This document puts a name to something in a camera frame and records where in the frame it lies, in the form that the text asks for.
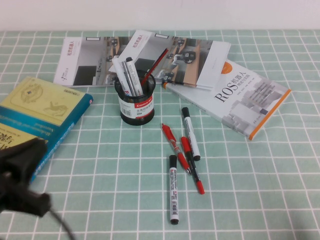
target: book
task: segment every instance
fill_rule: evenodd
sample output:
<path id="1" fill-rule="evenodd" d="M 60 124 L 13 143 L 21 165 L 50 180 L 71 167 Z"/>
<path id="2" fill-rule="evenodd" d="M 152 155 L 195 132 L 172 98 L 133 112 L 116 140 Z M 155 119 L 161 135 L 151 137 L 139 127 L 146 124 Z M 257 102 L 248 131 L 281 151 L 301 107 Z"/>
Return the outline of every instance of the book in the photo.
<path id="1" fill-rule="evenodd" d="M 131 57 L 137 70 L 148 71 L 165 48 L 166 57 L 152 75 L 158 83 L 175 82 L 211 89 L 219 79 L 230 43 L 137 30 L 133 36 L 66 37 L 53 82 L 63 86 L 110 86 L 117 76 L 112 58 Z"/>
<path id="2" fill-rule="evenodd" d="M 27 77 L 0 103 L 0 150 L 33 138 L 46 140 L 47 153 L 31 181 L 93 102 L 87 93 Z"/>
<path id="3" fill-rule="evenodd" d="M 126 48 L 131 37 L 66 37 L 53 82 L 68 87 L 113 85 L 112 58 Z"/>
<path id="4" fill-rule="evenodd" d="M 118 58 L 125 61 L 131 57 L 137 70 L 147 72 L 167 48 L 166 57 L 152 72 L 156 80 L 210 90 L 219 80 L 230 46 L 228 42 L 137 30 Z"/>
<path id="5" fill-rule="evenodd" d="M 164 87 L 252 140 L 290 89 L 227 60 L 212 90 L 165 83 Z"/>

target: white wall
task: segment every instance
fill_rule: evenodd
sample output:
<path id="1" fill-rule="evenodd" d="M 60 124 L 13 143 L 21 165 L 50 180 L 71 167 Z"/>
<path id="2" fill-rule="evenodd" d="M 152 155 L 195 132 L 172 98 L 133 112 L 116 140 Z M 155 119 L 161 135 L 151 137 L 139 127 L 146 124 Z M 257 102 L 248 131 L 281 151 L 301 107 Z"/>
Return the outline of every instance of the white wall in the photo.
<path id="1" fill-rule="evenodd" d="M 0 0 L 0 31 L 134 29 L 320 29 L 320 0 Z"/>

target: magazine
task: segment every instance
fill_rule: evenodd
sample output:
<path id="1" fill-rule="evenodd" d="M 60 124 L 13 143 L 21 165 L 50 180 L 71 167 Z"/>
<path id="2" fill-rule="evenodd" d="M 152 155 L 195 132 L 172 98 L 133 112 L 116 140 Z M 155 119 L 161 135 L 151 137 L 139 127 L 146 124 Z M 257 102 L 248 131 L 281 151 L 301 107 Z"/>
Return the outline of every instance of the magazine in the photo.
<path id="1" fill-rule="evenodd" d="M 152 72 L 156 80 L 212 89 L 219 80 L 230 46 L 228 42 L 137 30 L 119 60 L 131 57 L 137 70 L 148 71 L 167 48 L 167 55 Z M 115 72 L 115 68 L 111 67 L 109 71 Z"/>
<path id="2" fill-rule="evenodd" d="M 66 37 L 53 82 L 69 87 L 108 86 L 117 75 L 109 72 L 131 37 Z"/>

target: white marker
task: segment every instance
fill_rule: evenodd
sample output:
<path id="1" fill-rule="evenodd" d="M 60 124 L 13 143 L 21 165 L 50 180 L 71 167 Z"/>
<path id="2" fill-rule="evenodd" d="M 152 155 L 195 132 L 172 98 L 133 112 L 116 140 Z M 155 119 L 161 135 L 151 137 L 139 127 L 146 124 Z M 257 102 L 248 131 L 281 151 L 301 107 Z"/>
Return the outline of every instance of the white marker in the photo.
<path id="1" fill-rule="evenodd" d="M 179 222 L 178 213 L 178 189 L 177 189 L 177 156 L 171 155 L 170 161 L 170 222 L 177 225 Z"/>
<path id="2" fill-rule="evenodd" d="M 117 74 L 119 82 L 122 86 L 122 90 L 124 91 L 124 94 L 127 96 L 132 96 L 129 85 L 127 83 L 126 76 L 124 74 L 124 70 L 120 65 L 118 56 L 114 56 L 111 61 L 112 61 L 113 66 L 115 68 L 116 74 Z"/>
<path id="3" fill-rule="evenodd" d="M 188 131 L 189 142 L 190 142 L 190 145 L 191 145 L 193 159 L 195 161 L 199 161 L 200 158 L 201 158 L 200 157 L 200 151 L 199 151 L 199 148 L 198 148 L 198 144 L 197 144 L 194 128 L 192 127 L 191 118 L 190 118 L 190 114 L 189 114 L 189 109 L 187 107 L 182 108 L 182 114 L 183 114 L 183 117 L 184 117 L 184 122 L 185 122 L 186 129 Z"/>
<path id="4" fill-rule="evenodd" d="M 134 90 L 136 92 L 136 95 L 137 96 L 143 95 L 144 93 L 142 91 L 142 87 L 141 87 L 139 76 L 138 76 L 138 73 L 137 73 L 137 70 L 136 70 L 136 66 L 135 66 L 135 63 L 134 63 L 134 61 L 132 60 L 131 57 L 127 57 L 126 58 L 125 65 L 126 65 L 128 71 L 129 71 L 129 74 L 130 74 L 130 77 L 131 77 L 131 80 L 132 80 L 133 87 L 134 87 Z"/>

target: illustration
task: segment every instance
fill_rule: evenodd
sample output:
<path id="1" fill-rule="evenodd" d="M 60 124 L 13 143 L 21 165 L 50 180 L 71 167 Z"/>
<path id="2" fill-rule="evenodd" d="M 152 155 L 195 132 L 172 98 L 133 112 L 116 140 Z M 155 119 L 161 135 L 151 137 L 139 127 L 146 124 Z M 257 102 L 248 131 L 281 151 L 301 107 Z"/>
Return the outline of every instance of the illustration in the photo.
<path id="1" fill-rule="evenodd" d="M 43 93 L 44 90 L 40 84 L 30 84 L 21 91 L 21 100 L 26 104 L 35 103 Z"/>
<path id="2" fill-rule="evenodd" d="M 54 105 L 52 101 L 50 102 L 50 107 L 43 109 L 47 114 L 54 116 L 54 117 L 62 117 L 68 110 L 67 106 L 65 105 Z"/>

